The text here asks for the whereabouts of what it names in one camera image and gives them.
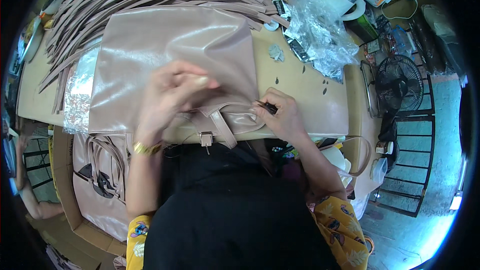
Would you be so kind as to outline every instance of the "yellow patterned sleeve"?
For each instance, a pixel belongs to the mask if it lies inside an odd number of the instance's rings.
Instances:
[[[350,203],[327,196],[317,202],[312,215],[342,270],[367,269],[368,249]]]
[[[138,216],[128,226],[127,269],[140,270],[144,267],[144,247],[151,217]]]

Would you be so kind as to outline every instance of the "pink leather bag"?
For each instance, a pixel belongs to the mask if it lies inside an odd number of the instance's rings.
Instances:
[[[75,135],[73,189],[83,217],[119,241],[127,239],[127,135]]]
[[[179,5],[131,9],[111,17],[95,67],[89,133],[134,133],[150,73],[176,59],[209,70],[221,87],[199,94],[194,109],[178,114],[167,130],[189,129],[201,136],[202,146],[221,135],[232,148],[235,134],[264,125],[248,111],[258,99],[258,87],[245,17]]]

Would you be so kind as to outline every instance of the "roll of tape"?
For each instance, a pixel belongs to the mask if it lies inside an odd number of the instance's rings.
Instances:
[[[275,20],[272,20],[272,22],[270,22],[270,23],[264,22],[264,23],[263,23],[263,26],[264,26],[267,30],[273,32],[274,30],[276,30],[277,28],[279,28],[280,25],[279,25],[279,23],[276,22]]]

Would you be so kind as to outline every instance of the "person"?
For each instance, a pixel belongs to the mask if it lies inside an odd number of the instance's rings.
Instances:
[[[185,144],[173,148],[176,157],[159,150],[177,112],[217,87],[207,70],[184,61],[152,73],[126,189],[127,269],[366,269],[365,239],[337,169],[309,138],[291,96],[269,88],[260,100],[276,114],[255,103],[252,111],[297,149],[321,198],[313,212],[297,184],[268,176],[241,142],[232,150],[214,143],[209,153]]]
[[[15,177],[9,179],[10,188],[14,196],[20,195],[28,213],[33,219],[48,219],[63,213],[63,207],[61,203],[37,200],[23,161],[23,153],[27,148],[28,141],[29,138],[22,134],[18,137],[15,144],[17,167]]]

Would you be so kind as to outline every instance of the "hand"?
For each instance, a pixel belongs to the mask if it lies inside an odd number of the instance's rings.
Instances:
[[[304,140],[310,140],[305,128],[303,127],[300,112],[297,109],[297,103],[291,96],[275,88],[268,88],[265,95],[260,99],[264,103],[270,103],[278,108],[275,115],[271,115],[266,109],[254,102],[254,113],[260,117],[272,132],[293,146]]]
[[[135,140],[152,146],[162,140],[177,112],[188,111],[193,95],[219,83],[208,72],[185,61],[174,61],[152,72],[147,83]]]
[[[17,153],[22,154],[24,153],[25,149],[27,148],[28,141],[30,141],[30,138],[26,135],[20,135],[17,140],[17,144],[15,145],[15,149],[17,150]]]

